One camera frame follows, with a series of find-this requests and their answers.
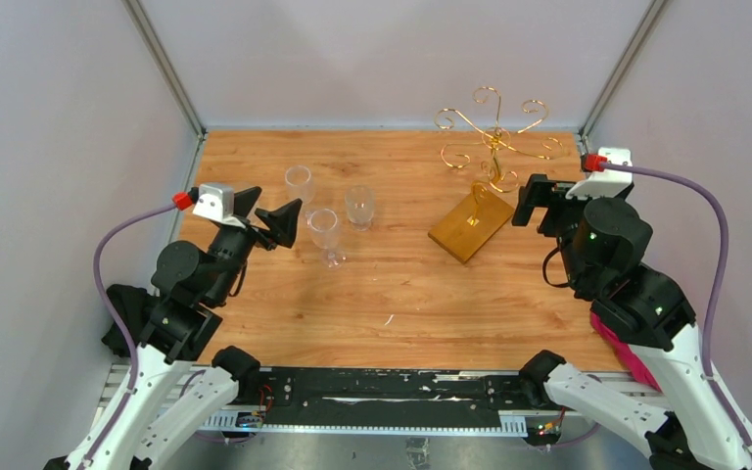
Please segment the clear wine glass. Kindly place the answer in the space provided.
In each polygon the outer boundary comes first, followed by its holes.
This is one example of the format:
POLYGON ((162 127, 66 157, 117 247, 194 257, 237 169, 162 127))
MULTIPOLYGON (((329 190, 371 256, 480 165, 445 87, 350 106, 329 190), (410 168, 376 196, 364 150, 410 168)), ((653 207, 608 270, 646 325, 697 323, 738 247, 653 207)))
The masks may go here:
POLYGON ((313 212, 312 202, 315 197, 315 179, 311 170, 305 165, 294 165, 285 172, 285 184, 290 199, 300 199, 302 205, 302 217, 309 220, 313 212))
POLYGON ((331 209, 313 211, 308 218, 313 244, 321 251, 321 260, 328 268, 338 268, 346 260, 341 249, 341 220, 331 209))
POLYGON ((348 221, 355 230, 368 230, 375 213, 375 198, 371 188, 363 185, 351 187, 345 194, 348 221))

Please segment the clear wine glass back top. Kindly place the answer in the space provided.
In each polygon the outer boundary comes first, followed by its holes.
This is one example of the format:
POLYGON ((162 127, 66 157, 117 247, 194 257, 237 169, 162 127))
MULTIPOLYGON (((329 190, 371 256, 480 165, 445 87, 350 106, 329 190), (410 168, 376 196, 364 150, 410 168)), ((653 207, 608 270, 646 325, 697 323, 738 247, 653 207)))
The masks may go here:
POLYGON ((313 211, 308 218, 313 244, 321 251, 321 260, 328 268, 338 268, 346 260, 341 249, 341 220, 331 209, 313 211))

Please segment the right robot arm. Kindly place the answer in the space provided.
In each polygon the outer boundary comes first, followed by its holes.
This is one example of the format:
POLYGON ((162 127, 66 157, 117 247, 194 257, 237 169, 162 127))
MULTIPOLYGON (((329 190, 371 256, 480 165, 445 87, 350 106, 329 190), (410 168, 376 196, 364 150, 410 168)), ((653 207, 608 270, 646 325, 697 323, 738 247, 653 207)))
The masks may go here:
POLYGON ((545 209, 539 233, 556 241, 566 286, 651 373, 667 407, 609 389, 562 356, 541 351, 521 369, 520 395, 532 408, 580 412, 635 447, 655 469, 752 468, 752 424, 727 389, 705 374, 701 331, 676 281, 643 262, 651 226, 626 193, 578 199, 573 183, 532 175, 513 222, 545 209))

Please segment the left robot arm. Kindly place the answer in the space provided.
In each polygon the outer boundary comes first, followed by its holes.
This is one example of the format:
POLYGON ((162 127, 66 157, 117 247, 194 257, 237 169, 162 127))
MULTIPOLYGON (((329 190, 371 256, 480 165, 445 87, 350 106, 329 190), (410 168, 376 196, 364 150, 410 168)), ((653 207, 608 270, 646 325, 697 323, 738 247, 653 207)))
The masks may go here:
POLYGON ((202 184, 132 217, 101 239, 94 253, 94 281, 125 342, 130 366, 85 438, 69 454, 50 459, 46 468, 162 469, 217 411, 232 401, 248 404, 259 396, 259 361, 227 347, 202 371, 197 384, 165 405, 168 393, 198 361, 221 324, 215 309, 240 291, 253 248, 290 249, 296 242, 302 200, 268 211, 256 206, 260 194, 257 186, 237 192, 220 183, 202 184), (206 250, 188 241, 174 241, 161 250, 151 278, 158 291, 156 303, 140 334, 133 335, 103 286, 101 255, 122 229, 184 210, 211 222, 215 236, 206 250))

